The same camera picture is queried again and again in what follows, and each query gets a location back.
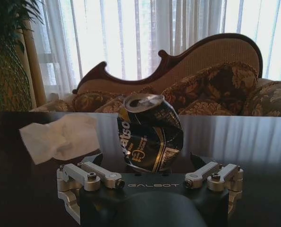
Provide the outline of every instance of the green leaf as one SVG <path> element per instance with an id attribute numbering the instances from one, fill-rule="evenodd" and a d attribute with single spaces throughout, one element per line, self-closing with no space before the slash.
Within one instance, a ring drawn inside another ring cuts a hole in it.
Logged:
<path id="1" fill-rule="evenodd" d="M 25 52 L 25 46 L 24 44 L 20 41 L 20 40 L 17 40 L 16 44 L 19 46 L 19 48 L 21 49 L 22 53 Z"/>

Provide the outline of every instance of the black can label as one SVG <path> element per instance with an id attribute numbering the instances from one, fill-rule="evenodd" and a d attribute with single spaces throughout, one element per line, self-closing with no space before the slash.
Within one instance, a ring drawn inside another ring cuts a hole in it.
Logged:
<path id="1" fill-rule="evenodd" d="M 126 163 L 143 171 L 167 170 L 183 147 L 180 121 L 166 101 L 140 113 L 122 107 L 118 129 Z"/>

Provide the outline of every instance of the can lid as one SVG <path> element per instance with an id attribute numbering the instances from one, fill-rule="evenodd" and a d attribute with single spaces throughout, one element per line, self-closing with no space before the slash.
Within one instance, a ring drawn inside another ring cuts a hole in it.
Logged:
<path id="1" fill-rule="evenodd" d="M 124 107 L 131 113 L 140 113 L 159 106 L 163 101 L 163 95 L 132 94 L 124 100 Z"/>

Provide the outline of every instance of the white sheer curtain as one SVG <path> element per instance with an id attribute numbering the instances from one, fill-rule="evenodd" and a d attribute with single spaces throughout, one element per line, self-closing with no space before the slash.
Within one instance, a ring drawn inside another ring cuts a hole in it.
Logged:
<path id="1" fill-rule="evenodd" d="M 71 93 L 101 61 L 126 80 L 157 68 L 207 36 L 237 32 L 257 42 L 264 77 L 281 80 L 281 0 L 42 0 L 32 24 L 47 98 Z"/>

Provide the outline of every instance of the silver metal bracket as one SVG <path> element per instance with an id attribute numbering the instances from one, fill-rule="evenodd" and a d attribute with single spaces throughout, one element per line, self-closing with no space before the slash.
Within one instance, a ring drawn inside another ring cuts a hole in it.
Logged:
<path id="1" fill-rule="evenodd" d="M 191 189 L 201 188 L 203 181 L 205 181 L 212 173 L 218 172 L 219 168 L 220 166 L 218 163 L 209 162 L 195 172 L 187 173 L 185 176 L 186 187 Z"/>
<path id="2" fill-rule="evenodd" d="M 236 208 L 237 200 L 242 198 L 243 170 L 240 166 L 210 162 L 193 173 L 185 176 L 185 186 L 190 189 L 202 187 L 202 182 L 207 180 L 207 187 L 212 192 L 222 192 L 225 188 L 229 190 L 229 212 L 230 217 Z"/>
<path id="3" fill-rule="evenodd" d="M 80 209 L 74 190 L 81 187 L 88 192 L 100 189 L 101 181 L 108 188 L 119 189 L 125 185 L 121 174 L 110 172 L 91 162 L 61 165 L 56 172 L 58 198 L 65 203 L 66 211 L 80 224 Z"/>
<path id="4" fill-rule="evenodd" d="M 125 186 L 119 173 L 110 172 L 92 162 L 81 163 L 80 167 L 87 172 L 96 173 L 107 188 L 120 189 Z"/>

